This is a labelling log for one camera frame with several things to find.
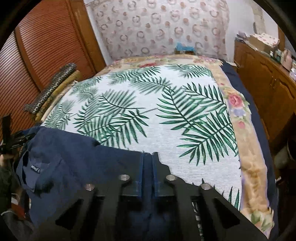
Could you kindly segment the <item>spotted cardboard box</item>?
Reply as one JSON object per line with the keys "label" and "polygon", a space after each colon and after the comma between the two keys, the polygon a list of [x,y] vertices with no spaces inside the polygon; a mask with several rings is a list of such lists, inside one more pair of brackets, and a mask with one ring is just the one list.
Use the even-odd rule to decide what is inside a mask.
{"label": "spotted cardboard box", "polygon": [[280,40],[266,33],[251,34],[248,37],[248,43],[258,51],[269,54],[270,51],[273,52],[278,47]]}

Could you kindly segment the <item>folded patterned navy cloth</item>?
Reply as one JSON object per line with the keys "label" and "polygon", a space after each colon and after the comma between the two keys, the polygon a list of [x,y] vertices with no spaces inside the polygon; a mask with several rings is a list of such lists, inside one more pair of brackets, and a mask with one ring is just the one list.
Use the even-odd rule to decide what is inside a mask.
{"label": "folded patterned navy cloth", "polygon": [[37,114],[44,103],[53,96],[53,92],[72,74],[75,72],[77,66],[75,63],[68,63],[53,76],[49,85],[36,97],[33,103],[26,104],[24,111],[30,114]]}

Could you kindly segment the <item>palm leaf print bedspread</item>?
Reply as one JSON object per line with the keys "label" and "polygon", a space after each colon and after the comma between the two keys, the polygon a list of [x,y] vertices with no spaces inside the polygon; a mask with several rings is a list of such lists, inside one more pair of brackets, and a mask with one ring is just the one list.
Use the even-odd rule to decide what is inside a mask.
{"label": "palm leaf print bedspread", "polygon": [[238,137],[245,103],[213,71],[193,64],[143,66],[75,84],[43,126],[92,137],[104,146],[156,152],[173,175],[213,186],[241,204]]}

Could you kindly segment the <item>wooden sideboard cabinet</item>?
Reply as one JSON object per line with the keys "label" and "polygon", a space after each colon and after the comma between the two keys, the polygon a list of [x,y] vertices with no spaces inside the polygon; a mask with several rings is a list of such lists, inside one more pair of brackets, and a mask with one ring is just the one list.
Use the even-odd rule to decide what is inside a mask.
{"label": "wooden sideboard cabinet", "polygon": [[276,154],[295,134],[295,82],[281,65],[239,40],[234,41],[234,62]]}

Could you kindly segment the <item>floral beige blanket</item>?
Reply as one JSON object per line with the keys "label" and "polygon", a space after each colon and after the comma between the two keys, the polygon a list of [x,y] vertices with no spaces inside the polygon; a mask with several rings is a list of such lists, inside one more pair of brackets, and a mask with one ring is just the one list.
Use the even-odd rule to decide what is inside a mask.
{"label": "floral beige blanket", "polygon": [[[223,72],[222,61],[204,56],[170,55],[154,57],[131,57],[115,61],[108,68],[108,73],[135,69],[143,66],[161,66],[165,64],[193,64],[203,66],[213,71],[219,83],[226,83],[236,90]],[[267,167],[251,120],[249,102],[237,91],[245,103],[244,127],[238,124],[238,118],[232,118],[234,132],[238,137],[238,154],[241,170],[241,204],[239,210],[266,237],[270,236],[274,227],[274,210],[267,198]]]}

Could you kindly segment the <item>navy blue shirt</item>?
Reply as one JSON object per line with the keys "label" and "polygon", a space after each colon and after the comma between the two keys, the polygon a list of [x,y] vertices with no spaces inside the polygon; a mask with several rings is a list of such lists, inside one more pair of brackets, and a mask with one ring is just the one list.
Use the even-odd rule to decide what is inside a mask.
{"label": "navy blue shirt", "polygon": [[[33,135],[15,164],[15,172],[31,199],[29,216],[41,226],[70,202],[87,184],[106,184],[127,169],[137,151],[106,147],[97,140],[55,128],[34,126],[22,131]],[[165,240],[175,235],[173,212],[156,207],[152,154],[144,152],[142,197],[139,205],[123,202],[119,235],[132,240]]]}

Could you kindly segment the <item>navy bed sheet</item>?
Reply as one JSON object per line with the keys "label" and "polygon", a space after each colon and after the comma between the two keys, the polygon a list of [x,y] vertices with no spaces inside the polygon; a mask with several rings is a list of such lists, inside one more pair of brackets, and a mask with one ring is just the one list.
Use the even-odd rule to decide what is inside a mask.
{"label": "navy bed sheet", "polygon": [[251,111],[251,120],[254,129],[257,134],[258,141],[264,156],[265,165],[267,167],[267,198],[271,208],[274,210],[274,227],[271,230],[269,240],[276,240],[278,236],[278,190],[276,188],[275,173],[273,168],[273,159],[269,149],[269,143],[266,138],[266,134],[261,122],[259,113],[257,111],[256,105],[251,94],[243,85],[238,74],[235,72],[234,68],[228,64],[225,60],[222,60],[223,65],[221,66],[223,72],[228,77],[231,85],[240,93],[242,93],[247,102],[249,102],[249,109]]}

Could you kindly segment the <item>folded tan cloth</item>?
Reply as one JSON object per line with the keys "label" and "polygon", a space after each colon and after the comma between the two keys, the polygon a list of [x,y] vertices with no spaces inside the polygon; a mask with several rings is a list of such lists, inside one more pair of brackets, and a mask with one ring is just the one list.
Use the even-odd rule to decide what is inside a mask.
{"label": "folded tan cloth", "polygon": [[44,104],[41,106],[39,111],[35,115],[35,123],[39,123],[45,118],[43,117],[45,113],[49,113],[52,108],[55,106],[55,104],[61,99],[63,95],[66,94],[66,92],[80,79],[82,78],[82,75],[80,71],[76,70],[74,73],[72,73],[68,78],[66,78],[48,97],[48,99],[44,102]]}

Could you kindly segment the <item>pink ceramic jug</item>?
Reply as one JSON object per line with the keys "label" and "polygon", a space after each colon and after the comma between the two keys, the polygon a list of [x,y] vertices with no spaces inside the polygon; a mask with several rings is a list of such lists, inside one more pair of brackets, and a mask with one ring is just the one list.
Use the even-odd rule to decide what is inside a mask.
{"label": "pink ceramic jug", "polygon": [[288,49],[283,51],[282,66],[288,71],[292,68],[292,53]]}

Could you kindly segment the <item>blue item behind bed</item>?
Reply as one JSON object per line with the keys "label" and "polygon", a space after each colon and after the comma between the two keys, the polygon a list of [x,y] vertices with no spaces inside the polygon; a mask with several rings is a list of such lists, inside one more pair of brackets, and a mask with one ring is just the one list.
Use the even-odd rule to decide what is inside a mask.
{"label": "blue item behind bed", "polygon": [[195,55],[196,51],[194,47],[191,46],[185,46],[181,43],[177,43],[175,50],[175,54],[189,54],[189,55]]}

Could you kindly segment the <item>wooden louvered wardrobe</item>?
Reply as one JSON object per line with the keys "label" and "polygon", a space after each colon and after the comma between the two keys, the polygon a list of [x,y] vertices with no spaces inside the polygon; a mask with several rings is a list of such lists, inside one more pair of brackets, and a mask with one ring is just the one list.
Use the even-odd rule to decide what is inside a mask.
{"label": "wooden louvered wardrobe", "polygon": [[12,31],[1,49],[1,116],[11,116],[11,131],[30,128],[23,109],[64,65],[74,63],[82,78],[106,63],[84,1],[41,1]]}

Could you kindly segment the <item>circle pattern pink curtain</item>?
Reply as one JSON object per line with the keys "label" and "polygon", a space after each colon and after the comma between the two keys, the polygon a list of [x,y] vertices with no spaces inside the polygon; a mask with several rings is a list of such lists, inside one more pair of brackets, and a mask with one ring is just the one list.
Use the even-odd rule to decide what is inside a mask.
{"label": "circle pattern pink curtain", "polygon": [[226,59],[226,1],[85,1],[111,60],[173,54],[178,43]]}

